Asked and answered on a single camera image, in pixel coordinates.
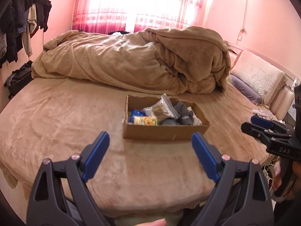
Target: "folded blanket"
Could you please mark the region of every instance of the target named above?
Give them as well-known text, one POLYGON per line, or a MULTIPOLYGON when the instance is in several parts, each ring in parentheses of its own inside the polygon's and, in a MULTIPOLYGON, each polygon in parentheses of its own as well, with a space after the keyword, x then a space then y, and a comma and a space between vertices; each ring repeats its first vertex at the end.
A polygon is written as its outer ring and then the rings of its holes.
POLYGON ((32 64, 33 78, 72 77, 168 95, 225 89, 229 70, 221 36, 197 26, 120 36, 69 31, 47 42, 32 64))

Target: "bed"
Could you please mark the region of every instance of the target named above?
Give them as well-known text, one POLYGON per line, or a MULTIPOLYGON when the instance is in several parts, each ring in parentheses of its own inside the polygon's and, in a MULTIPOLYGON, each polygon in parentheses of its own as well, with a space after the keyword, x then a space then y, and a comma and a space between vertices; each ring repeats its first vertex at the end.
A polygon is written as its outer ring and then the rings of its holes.
MULTIPOLYGON (((42 159, 67 159, 105 130, 110 147, 87 186, 106 216, 141 218, 162 212, 167 218, 181 216, 183 208, 194 208, 207 199, 214 184, 207 179, 189 140, 122 138, 126 95, 146 93, 95 83, 90 76, 62 77, 39 67, 33 74, 43 78, 29 83, 0 113, 0 162, 11 187, 20 182, 28 196, 42 159)), ((205 137, 221 153, 237 160, 264 162, 269 157, 265 146, 243 134, 240 125, 250 120, 253 109, 267 109, 251 103, 230 83, 221 81, 220 85, 224 91, 185 92, 177 98, 202 109, 210 122, 205 137)), ((64 191, 72 197, 66 183, 64 191)))

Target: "silver screw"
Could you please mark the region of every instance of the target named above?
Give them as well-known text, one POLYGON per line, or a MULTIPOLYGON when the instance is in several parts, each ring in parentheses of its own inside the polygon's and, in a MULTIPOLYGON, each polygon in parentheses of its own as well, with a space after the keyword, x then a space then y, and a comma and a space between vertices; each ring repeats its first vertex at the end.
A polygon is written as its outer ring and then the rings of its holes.
POLYGON ((223 154, 223 155, 222 155, 222 159, 223 159, 224 161, 229 161, 229 160, 231 159, 231 157, 230 157, 230 155, 228 155, 228 154, 223 154))
POLYGON ((252 163, 253 163, 254 165, 257 165, 257 164, 259 164, 259 160, 252 159, 252 163))
POLYGON ((44 165, 48 165, 50 163, 50 159, 49 158, 46 158, 43 160, 43 164, 44 165))
POLYGON ((78 160, 79 158, 80 158, 80 154, 75 153, 75 154, 71 155, 71 159, 74 161, 78 160))

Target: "blue package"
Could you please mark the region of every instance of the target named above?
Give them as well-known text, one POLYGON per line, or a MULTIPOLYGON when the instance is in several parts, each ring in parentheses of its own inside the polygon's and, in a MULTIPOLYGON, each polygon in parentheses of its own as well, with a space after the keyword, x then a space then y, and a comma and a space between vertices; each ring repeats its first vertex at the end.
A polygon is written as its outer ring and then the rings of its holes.
POLYGON ((139 110, 133 110, 130 117, 130 122, 134 122, 134 116, 146 116, 145 112, 139 110))

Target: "human hand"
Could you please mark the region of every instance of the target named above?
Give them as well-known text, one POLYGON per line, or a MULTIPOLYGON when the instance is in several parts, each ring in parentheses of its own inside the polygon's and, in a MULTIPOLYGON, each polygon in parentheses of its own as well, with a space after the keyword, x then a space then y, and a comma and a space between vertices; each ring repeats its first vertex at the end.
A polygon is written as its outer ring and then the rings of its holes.
MULTIPOLYGON (((281 172, 281 168, 280 168, 280 157, 278 158, 275 166, 274 166, 274 178, 273 178, 273 182, 272 182, 272 188, 274 191, 276 191, 282 183, 282 179, 280 177, 280 172, 281 172)), ((295 199, 301 189, 301 163, 298 163, 296 161, 293 162, 293 172, 297 175, 297 180, 294 184, 294 186, 292 187, 292 189, 290 190, 290 192, 288 193, 286 200, 292 200, 295 199)))
POLYGON ((164 218, 164 219, 159 219, 159 220, 149 222, 149 223, 137 224, 135 226, 166 226, 166 225, 167 225, 167 222, 164 218))

